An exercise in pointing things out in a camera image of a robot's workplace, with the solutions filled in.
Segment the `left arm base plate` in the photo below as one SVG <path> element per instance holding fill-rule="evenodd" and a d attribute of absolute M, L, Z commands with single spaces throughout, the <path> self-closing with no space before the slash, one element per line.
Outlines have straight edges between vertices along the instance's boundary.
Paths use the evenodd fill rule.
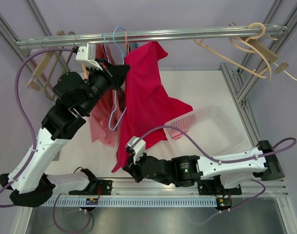
<path fill-rule="evenodd" d="M 70 191 L 69 195 L 111 195 L 112 180 L 96 179 L 88 184 L 88 186 L 79 191 Z"/>

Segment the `pink wire hanger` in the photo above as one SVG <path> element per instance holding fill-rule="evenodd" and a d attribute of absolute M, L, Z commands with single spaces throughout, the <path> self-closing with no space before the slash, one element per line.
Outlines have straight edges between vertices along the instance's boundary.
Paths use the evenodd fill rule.
<path fill-rule="evenodd" d="M 125 46 L 126 46 L 126 55 L 129 53 L 129 49 L 130 49 L 130 46 L 129 46 L 129 43 L 128 43 L 128 35 L 127 33 L 125 32 Z"/>

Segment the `magenta t shirt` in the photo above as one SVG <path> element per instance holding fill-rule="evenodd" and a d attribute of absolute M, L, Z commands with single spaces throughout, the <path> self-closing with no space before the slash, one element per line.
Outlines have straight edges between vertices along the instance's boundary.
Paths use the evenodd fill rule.
<path fill-rule="evenodd" d="M 168 121 L 192 111 L 192 106 L 168 96 L 161 83 L 158 61 L 167 57 L 162 46 L 151 41 L 131 51 L 125 62 L 131 67 L 126 77 L 126 112 L 121 120 L 117 163 L 112 172 L 127 163 L 127 142 Z"/>

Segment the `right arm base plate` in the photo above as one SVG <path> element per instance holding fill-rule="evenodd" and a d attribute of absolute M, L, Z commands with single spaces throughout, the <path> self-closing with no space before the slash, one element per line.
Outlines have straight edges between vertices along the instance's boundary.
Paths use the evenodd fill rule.
<path fill-rule="evenodd" d="M 218 197 L 228 195 L 242 195 L 241 186 L 237 185 L 234 188 L 226 189 L 222 185 L 220 179 L 206 179 L 198 180 L 198 193 L 199 195 L 216 195 Z"/>

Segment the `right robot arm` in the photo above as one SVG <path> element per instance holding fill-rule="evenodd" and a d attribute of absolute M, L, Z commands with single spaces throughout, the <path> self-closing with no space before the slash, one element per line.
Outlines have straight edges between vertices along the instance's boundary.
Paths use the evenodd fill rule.
<path fill-rule="evenodd" d="M 214 160 L 197 155 L 157 159 L 146 154 L 144 140 L 132 149 L 131 145 L 136 140 L 132 138 L 126 145 L 129 158 L 123 170 L 137 183 L 150 179 L 177 188 L 197 184 L 200 195 L 236 195 L 241 194 L 236 190 L 242 182 L 254 178 L 272 181 L 285 177 L 273 147 L 266 140 L 252 149 L 220 155 Z"/>

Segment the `blue grey t shirt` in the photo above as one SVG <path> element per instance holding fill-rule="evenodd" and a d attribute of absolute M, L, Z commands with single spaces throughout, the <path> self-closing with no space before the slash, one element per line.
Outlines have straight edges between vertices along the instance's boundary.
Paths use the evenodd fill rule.
<path fill-rule="evenodd" d="M 139 48 L 139 44 L 137 42 L 132 42 L 127 45 L 127 53 Z"/>

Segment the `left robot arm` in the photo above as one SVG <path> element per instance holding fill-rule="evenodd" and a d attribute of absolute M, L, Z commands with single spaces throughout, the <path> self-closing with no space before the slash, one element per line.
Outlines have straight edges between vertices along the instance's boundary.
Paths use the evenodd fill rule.
<path fill-rule="evenodd" d="M 2 188 L 11 190 L 12 206 L 34 208 L 53 195 L 91 195 L 98 190 L 98 180 L 88 169 L 65 175 L 45 174 L 57 153 L 86 123 L 84 117 L 90 116 L 108 90 L 120 89 L 131 68 L 103 59 L 96 60 L 96 64 L 100 68 L 89 68 L 86 79 L 76 72 L 60 76 L 53 87 L 56 103 L 42 120 L 39 132 L 32 133 L 28 153 L 13 172 L 0 175 Z"/>

